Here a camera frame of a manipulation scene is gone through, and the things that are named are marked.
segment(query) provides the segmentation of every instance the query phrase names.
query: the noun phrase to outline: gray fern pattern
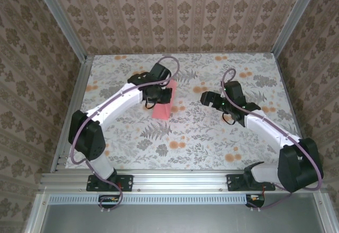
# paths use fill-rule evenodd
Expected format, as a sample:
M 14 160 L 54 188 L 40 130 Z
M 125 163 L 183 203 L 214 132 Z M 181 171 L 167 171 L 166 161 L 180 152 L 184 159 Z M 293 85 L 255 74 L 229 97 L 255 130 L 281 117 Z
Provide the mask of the gray fern pattern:
M 118 91 L 135 73 L 150 71 L 163 55 L 95 56 L 81 109 L 87 111 Z M 275 162 L 277 149 L 258 134 L 236 123 L 223 122 L 221 112 L 202 106 L 201 93 L 220 93 L 225 70 L 237 70 L 248 102 L 259 105 L 266 115 L 287 131 L 297 128 L 272 54 L 173 54 L 180 61 L 171 116 L 153 119 L 144 103 L 119 115 L 104 131 L 105 155 L 115 168 L 124 169 L 241 169 L 255 162 Z M 172 74 L 175 62 L 162 65 Z M 76 160 L 82 155 L 76 153 Z M 0 158 L 0 167 L 6 158 Z M 68 168 L 74 166 L 69 161 Z

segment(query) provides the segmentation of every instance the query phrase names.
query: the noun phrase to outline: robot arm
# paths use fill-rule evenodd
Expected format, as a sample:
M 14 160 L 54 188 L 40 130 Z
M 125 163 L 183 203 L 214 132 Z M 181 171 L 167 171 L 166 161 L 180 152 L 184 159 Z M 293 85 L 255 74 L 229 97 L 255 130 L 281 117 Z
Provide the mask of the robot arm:
M 239 82 L 226 82 L 224 89 L 228 97 L 236 105 L 268 119 L 258 105 L 246 102 Z M 292 141 L 278 132 L 272 125 L 257 116 L 247 114 L 235 108 L 226 98 L 221 97 L 220 94 L 210 91 L 204 92 L 200 101 L 206 106 L 209 106 L 211 103 L 211 106 L 217 110 L 225 114 L 230 114 L 234 121 L 257 133 L 279 153 L 279 162 L 276 164 L 260 162 L 245 168 L 243 179 L 249 189 L 253 189 L 256 186 L 262 188 L 260 183 L 265 182 L 281 184 L 287 191 L 295 192 L 318 181 L 316 171 L 310 161 L 297 149 Z M 289 134 L 289 136 L 299 141 L 299 145 L 314 160 L 323 177 L 323 170 L 315 142 L 310 138 L 301 139 L 292 134 Z
M 171 72 L 159 63 L 156 63 L 148 73 L 135 74 L 128 79 L 128 82 L 117 93 L 108 98 L 101 105 L 87 111 L 86 113 L 78 110 L 72 115 L 69 129 L 68 141 L 73 144 L 74 138 L 88 115 L 97 112 L 85 128 L 75 144 L 75 149 L 86 157 L 95 172 L 103 179 L 111 178 L 116 175 L 115 169 L 110 165 L 108 159 L 103 153 L 106 147 L 103 130 L 107 129 L 112 121 L 121 113 L 130 107 L 145 100 L 150 103 L 166 104 L 171 101 L 172 89 L 165 88 L 167 84 L 149 85 L 132 89 L 141 84 L 158 82 L 171 76 Z M 116 95 L 122 94 L 114 103 L 110 103 Z M 102 111 L 99 109 L 108 104 Z

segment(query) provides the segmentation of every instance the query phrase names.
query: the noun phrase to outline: pink object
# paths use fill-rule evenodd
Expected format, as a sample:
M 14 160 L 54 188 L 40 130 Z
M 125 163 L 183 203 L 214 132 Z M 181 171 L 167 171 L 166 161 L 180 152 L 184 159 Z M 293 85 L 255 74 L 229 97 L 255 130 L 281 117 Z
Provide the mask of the pink object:
M 172 80 L 166 86 L 167 88 L 172 89 L 172 98 L 170 103 L 167 104 L 156 104 L 153 109 L 152 118 L 168 120 L 171 115 L 171 108 L 174 102 L 175 90 L 176 90 L 176 81 Z

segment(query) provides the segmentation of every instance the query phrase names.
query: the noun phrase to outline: floral tablecloth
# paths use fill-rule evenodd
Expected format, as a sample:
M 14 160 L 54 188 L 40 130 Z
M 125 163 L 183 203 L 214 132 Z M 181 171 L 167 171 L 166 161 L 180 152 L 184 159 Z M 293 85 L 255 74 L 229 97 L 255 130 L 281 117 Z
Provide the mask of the floral tablecloth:
M 116 93 L 135 73 L 150 71 L 163 55 L 95 56 L 81 110 L 87 111 Z M 180 61 L 169 120 L 151 117 L 140 103 L 120 115 L 104 132 L 105 155 L 124 169 L 242 169 L 254 162 L 274 162 L 278 153 L 257 134 L 222 113 L 201 105 L 204 91 L 220 93 L 230 67 L 248 102 L 258 104 L 276 123 L 296 134 L 296 126 L 275 59 L 270 53 L 173 54 Z M 161 62 L 172 73 L 176 63 Z M 79 160 L 82 154 L 76 153 Z M 68 160 L 67 168 L 82 168 Z

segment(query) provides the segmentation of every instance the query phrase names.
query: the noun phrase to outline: patterned wallpaper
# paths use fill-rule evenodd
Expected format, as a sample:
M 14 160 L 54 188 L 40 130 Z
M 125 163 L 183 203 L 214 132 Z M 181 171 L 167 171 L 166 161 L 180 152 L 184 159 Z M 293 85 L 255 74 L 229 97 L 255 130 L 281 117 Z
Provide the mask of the patterned wallpaper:
M 318 144 L 339 215 L 339 0 L 311 0 L 278 61 L 301 131 Z
M 88 54 L 270 51 L 296 0 L 58 0 Z
M 0 0 L 0 232 L 21 232 L 78 74 L 43 0 Z

